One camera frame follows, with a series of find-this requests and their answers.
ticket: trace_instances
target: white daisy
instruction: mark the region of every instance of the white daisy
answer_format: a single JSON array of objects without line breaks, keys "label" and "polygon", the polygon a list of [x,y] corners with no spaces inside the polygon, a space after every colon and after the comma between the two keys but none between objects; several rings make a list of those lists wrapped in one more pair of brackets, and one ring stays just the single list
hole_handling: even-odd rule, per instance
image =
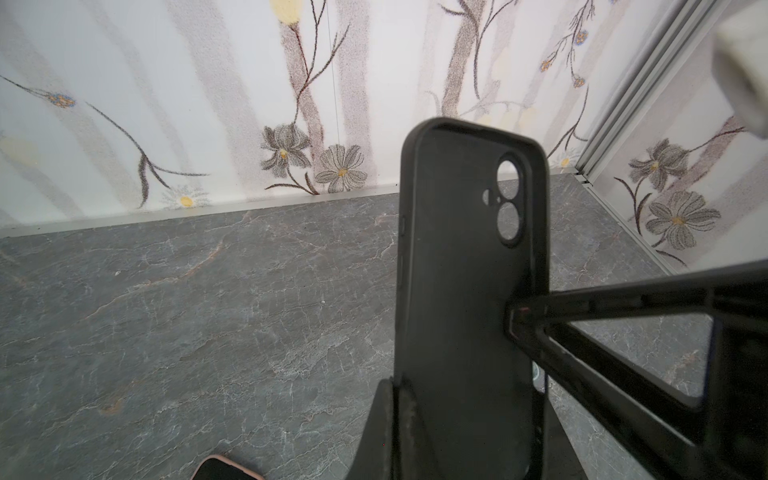
[{"label": "white daisy", "polygon": [[202,188],[189,185],[172,187],[163,192],[163,203],[167,209],[205,207],[210,205],[208,194]]},{"label": "white daisy", "polygon": [[558,156],[558,159],[552,164],[552,167],[563,169],[566,167],[575,167],[576,162],[578,162],[578,158],[580,156],[580,151],[576,151],[573,148],[568,148]]}]

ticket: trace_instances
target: phone screen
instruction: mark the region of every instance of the phone screen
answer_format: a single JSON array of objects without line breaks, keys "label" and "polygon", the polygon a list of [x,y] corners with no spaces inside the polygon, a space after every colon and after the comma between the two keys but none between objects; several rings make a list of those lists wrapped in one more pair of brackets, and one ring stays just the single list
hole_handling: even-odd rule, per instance
[{"label": "phone screen", "polygon": [[192,480],[263,480],[255,473],[219,455],[208,457],[197,467]]}]

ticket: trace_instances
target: phone case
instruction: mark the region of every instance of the phone case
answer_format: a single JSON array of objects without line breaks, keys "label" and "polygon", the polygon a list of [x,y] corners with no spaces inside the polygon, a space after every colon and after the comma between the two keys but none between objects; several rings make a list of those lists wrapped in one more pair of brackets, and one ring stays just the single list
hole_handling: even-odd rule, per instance
[{"label": "phone case", "polygon": [[[519,175],[511,199],[503,161]],[[503,332],[507,305],[549,289],[546,156],[528,138],[435,118],[406,138],[401,168],[394,386],[414,397],[444,478],[524,478],[531,360]],[[519,216],[510,240],[497,228],[505,202]]]},{"label": "phone case", "polygon": [[264,477],[221,455],[206,457],[191,480],[264,480]]}]

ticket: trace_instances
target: baseboard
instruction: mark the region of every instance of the baseboard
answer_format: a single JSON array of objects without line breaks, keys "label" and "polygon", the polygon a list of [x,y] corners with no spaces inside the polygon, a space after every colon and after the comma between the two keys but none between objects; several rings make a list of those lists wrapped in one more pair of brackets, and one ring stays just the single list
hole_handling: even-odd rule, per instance
[{"label": "baseboard", "polygon": [[[572,167],[553,168],[550,173],[571,174],[576,170]],[[499,180],[515,180],[517,173],[500,174]],[[371,197],[375,195],[397,194],[399,187],[395,185],[381,185],[378,187],[363,188],[340,194],[323,194],[317,196],[296,195],[288,197],[270,198],[268,200],[255,200],[238,204],[210,205],[208,207],[180,208],[173,210],[158,210],[153,212],[137,212],[135,214],[120,215],[117,217],[87,218],[83,220],[68,220],[57,223],[44,223],[42,225],[20,225],[18,227],[0,228],[0,238],[26,237],[44,233],[66,232],[70,230],[83,230],[87,228],[113,227],[116,225],[128,225],[130,223],[155,222],[169,220],[171,218],[197,217],[199,215],[225,214],[243,210],[259,210],[262,208],[285,207],[287,205],[313,204],[331,200],[344,200],[347,198]]]}]

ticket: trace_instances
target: floor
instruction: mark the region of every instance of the floor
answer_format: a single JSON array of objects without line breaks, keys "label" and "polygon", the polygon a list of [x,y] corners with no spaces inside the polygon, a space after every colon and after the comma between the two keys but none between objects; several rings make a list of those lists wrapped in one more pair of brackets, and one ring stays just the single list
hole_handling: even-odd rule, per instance
[{"label": "floor", "polygon": [[[392,371],[398,197],[0,240],[0,477],[190,477],[223,453],[343,478]],[[551,181],[551,283],[663,275],[570,175]],[[706,322],[590,323],[700,392]],[[556,386],[592,480],[647,478]]]}]

